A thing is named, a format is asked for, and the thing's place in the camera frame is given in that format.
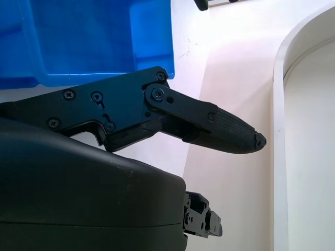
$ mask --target white surface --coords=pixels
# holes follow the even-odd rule
[[[287,251],[287,217],[276,219],[276,234],[284,236],[273,240],[273,64],[285,36],[329,2],[249,0],[210,8],[215,42],[200,98],[250,123],[267,137],[268,145],[248,155],[189,148],[184,173],[187,189],[210,201],[211,209],[222,218],[224,235],[190,236],[187,250]],[[285,226],[286,232],[280,232]]]
[[[335,250],[334,69],[331,43],[306,56],[285,86],[290,250]]]
[[[332,40],[334,2],[299,23],[279,48],[273,83],[274,249],[288,250],[288,212],[285,159],[284,76],[311,51]]]
[[[169,81],[169,84],[172,89],[178,92],[198,98],[208,56],[202,38],[208,38],[206,27],[209,25],[209,12],[200,12],[193,0],[171,0],[171,6],[175,78]],[[0,102],[20,100],[63,88],[37,86],[31,89],[0,90]],[[83,133],[74,138],[98,147],[92,134]],[[117,152],[117,154],[182,176],[187,152],[188,144],[158,133],[150,139]]]

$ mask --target textured rubber grip pad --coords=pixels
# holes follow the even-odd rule
[[[235,115],[218,108],[211,132],[197,131],[183,139],[184,142],[200,145],[227,153],[253,153],[266,145],[266,138]]]

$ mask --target white curved panel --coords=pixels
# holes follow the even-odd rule
[[[292,180],[287,179],[287,168],[295,166],[294,164],[297,163],[288,163],[288,160],[292,161],[292,158],[290,157],[287,159],[287,156],[292,156],[290,155],[292,152],[285,153],[285,127],[287,124],[284,120],[284,117],[286,116],[284,112],[284,86],[296,66],[300,62],[302,63],[302,60],[306,58],[306,56],[312,55],[311,53],[317,49],[334,42],[334,6],[335,4],[331,4],[324,7],[295,27],[283,41],[275,60],[273,85],[274,250],[288,250],[289,244],[291,250],[328,250],[320,246],[318,249],[315,249],[316,247],[311,245],[308,246],[309,249],[301,249],[302,246],[296,245],[297,242],[294,242],[297,238],[299,239],[300,236],[294,236],[294,241],[292,241],[292,233],[298,235],[304,233],[311,234],[313,231],[301,231],[300,233],[296,233],[295,231],[292,232],[291,229],[291,217],[293,217],[293,221],[295,221],[295,215],[291,215],[290,209],[291,206],[296,207],[297,205],[287,204],[287,188],[289,188],[289,197],[294,198],[291,196],[291,192],[293,191],[290,190]],[[312,67],[313,66],[315,66],[313,68],[315,71],[312,72],[311,70],[308,70],[309,79],[311,79],[313,74],[315,76],[317,72],[320,73],[320,71],[316,70],[318,68],[317,66],[321,66],[320,62],[318,64],[315,62],[315,65],[312,64]]]

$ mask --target blue plastic bin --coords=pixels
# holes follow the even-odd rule
[[[80,85],[161,66],[170,0],[0,0],[0,88]]]

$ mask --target black screw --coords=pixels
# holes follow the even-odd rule
[[[73,90],[66,90],[63,93],[63,96],[65,99],[74,99],[75,98],[75,93]]]
[[[208,119],[213,122],[214,121],[214,113],[209,113],[208,114]]]
[[[191,219],[192,219],[192,221],[193,221],[193,217],[192,217],[192,215],[191,215],[190,213],[188,213],[188,214],[186,215],[186,218],[185,218],[185,223],[188,225],[189,223],[191,223]]]
[[[113,132],[115,130],[115,125],[112,122],[107,122],[104,125],[104,128],[106,132]]]
[[[103,100],[103,95],[99,92],[93,92],[91,98],[94,102],[100,102]]]
[[[157,77],[157,79],[160,80],[160,81],[165,80],[165,74],[164,74],[163,72],[158,72],[158,73],[156,74],[156,77]]]
[[[162,101],[164,99],[164,91],[160,88],[152,90],[151,96],[156,101]]]
[[[51,129],[56,129],[60,126],[61,121],[57,118],[49,119],[47,122],[47,126]]]

